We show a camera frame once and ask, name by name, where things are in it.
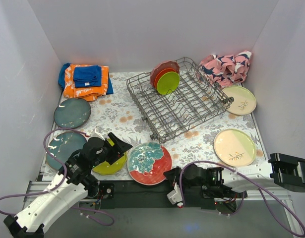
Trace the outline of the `blue folded towel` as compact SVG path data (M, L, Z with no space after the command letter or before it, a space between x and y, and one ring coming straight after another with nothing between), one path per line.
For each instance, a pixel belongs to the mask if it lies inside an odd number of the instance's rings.
M97 65L75 67L73 82L76 88L101 87L102 69Z

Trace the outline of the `green polka dot scalloped plate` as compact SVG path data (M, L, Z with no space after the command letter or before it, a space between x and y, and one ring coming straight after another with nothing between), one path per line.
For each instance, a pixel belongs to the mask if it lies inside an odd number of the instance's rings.
M125 152L125 154L122 157L120 157L116 162L114 162L112 165L110 165L107 161L99 164L98 166L93 168L93 172L100 174L102 176L113 175L123 168L126 161L127 161L127 152Z

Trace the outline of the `pink navy floral cloth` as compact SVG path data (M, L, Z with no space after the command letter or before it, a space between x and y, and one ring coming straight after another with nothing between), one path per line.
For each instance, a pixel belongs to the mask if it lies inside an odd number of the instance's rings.
M243 83L247 78L252 52L243 51L237 55L209 55L203 59L199 68L211 84L218 83L221 88Z

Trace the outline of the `orange plate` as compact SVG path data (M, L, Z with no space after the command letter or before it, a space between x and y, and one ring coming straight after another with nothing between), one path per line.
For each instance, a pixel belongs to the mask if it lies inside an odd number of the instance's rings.
M173 69L171 69L171 68L162 70L162 71L157 75L157 77L156 77L155 86L154 86L155 89L156 89L158 80L159 80L165 73L167 73L167 72L175 72L175 71L174 71Z

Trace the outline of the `floral table mat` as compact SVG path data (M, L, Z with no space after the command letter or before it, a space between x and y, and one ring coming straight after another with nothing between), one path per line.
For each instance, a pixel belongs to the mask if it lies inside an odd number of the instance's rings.
M96 126L99 126L101 134L113 132L133 146L150 141L151 130L142 120L141 113L126 87L126 80L135 75L134 72L110 73L114 93L90 104L92 110L90 118L79 130L90 134ZM241 130L252 138L257 149L254 163L266 159L252 115L236 116L224 112L164 144L170 152L173 166L183 167L198 160L220 162L214 151L213 141L220 131L228 128Z

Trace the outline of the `dark teal plate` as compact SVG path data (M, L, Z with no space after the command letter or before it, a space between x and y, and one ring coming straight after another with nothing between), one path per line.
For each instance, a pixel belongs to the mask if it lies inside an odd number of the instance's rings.
M86 138L77 132L64 132L53 138L48 144L48 150L61 162L65 163L71 154L87 142Z
M84 99L67 99L54 111L54 122L58 127L78 128L84 125L91 115L91 106Z

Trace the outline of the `teal cloth under orange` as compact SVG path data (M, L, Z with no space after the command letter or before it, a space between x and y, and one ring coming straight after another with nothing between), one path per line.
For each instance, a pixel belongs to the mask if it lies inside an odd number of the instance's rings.
M65 77L65 70L71 65L71 63L65 63L61 70L60 70L60 73L59 73L59 78L58 78L58 84L60 86L60 88L62 90L64 90L64 87L65 87L65 80L64 80L64 77ZM112 86L112 83L111 83L111 79L108 77L108 90L106 92L107 95L111 95L114 93L114 90L113 90L113 86Z

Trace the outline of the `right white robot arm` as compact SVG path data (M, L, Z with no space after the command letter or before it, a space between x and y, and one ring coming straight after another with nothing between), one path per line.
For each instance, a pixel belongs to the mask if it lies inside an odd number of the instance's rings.
M260 164L235 168L230 171L222 165L213 168L201 168L195 164L184 170L179 167L164 172L164 176L174 187L201 186L205 197L223 198L238 196L242 192L258 189L251 181L263 188L282 187L292 192L305 192L305 159L273 153L270 159Z

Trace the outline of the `dark teal plate upper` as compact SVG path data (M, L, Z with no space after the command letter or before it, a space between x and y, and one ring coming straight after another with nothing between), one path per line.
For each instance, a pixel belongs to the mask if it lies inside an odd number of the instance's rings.
M91 106L84 99L67 99L54 111L54 122L58 127L78 128L84 125L91 115Z

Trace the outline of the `dark teal plate lower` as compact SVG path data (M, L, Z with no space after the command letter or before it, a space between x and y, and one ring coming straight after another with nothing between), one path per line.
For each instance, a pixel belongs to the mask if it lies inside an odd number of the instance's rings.
M86 138L77 132L64 132L53 138L48 144L48 150L61 162L65 163L71 154L87 142Z

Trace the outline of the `pink and green branch plate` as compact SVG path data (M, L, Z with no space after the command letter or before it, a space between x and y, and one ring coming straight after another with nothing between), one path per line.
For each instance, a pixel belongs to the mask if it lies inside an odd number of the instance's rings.
M243 131L230 128L220 131L214 139L214 150L219 159L232 167L248 166L256 158L256 145Z

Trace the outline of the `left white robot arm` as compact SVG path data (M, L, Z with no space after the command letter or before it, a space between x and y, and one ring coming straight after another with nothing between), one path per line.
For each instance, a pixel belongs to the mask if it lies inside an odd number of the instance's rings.
M42 238L75 203L98 195L99 181L91 174L92 169L103 162L113 164L132 148L111 132L108 137L90 137L71 154L44 191L35 193L35 199L25 209L4 219L12 237Z

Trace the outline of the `lime green plate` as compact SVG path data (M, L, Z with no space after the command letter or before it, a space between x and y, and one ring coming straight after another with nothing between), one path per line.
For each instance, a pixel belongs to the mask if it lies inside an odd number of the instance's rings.
M176 72L165 73L157 82L157 92L161 95L168 95L173 93L180 82L180 76Z

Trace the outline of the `cream green plate at back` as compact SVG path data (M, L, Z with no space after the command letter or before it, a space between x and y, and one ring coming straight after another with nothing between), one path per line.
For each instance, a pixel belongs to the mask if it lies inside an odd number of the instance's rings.
M255 96L246 88L241 86L225 87L222 90L228 97L233 97L234 101L227 109L235 115L251 114L257 105Z

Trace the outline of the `red and teal floral plate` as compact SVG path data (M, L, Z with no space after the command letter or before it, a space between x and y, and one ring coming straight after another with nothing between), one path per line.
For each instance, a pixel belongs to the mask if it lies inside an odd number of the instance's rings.
M137 183L157 185L166 179L164 172L172 169L172 157L159 143L142 143L133 147L128 154L127 169Z

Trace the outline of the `orange patterned cloth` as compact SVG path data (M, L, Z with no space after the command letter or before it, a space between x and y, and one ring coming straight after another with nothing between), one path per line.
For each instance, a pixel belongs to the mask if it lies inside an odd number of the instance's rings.
M96 101L98 97L105 96L109 87L109 67L100 65L101 86L100 87L81 87L77 88L73 81L74 73L79 67L87 67L91 64L71 64L64 71L64 90L63 96L66 98L82 98L88 102Z

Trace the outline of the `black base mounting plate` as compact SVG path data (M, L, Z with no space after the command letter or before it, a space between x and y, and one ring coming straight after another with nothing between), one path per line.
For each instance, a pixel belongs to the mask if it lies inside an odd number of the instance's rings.
M170 183L165 180L158 185L142 185L134 180L103 180L99 184L98 194L87 196L81 202L94 203L100 209L118 208L175 208L170 203L167 194L170 193ZM215 209L215 201L235 201L241 198L241 193L231 190L209 191L205 186L184 187L183 194L186 207Z

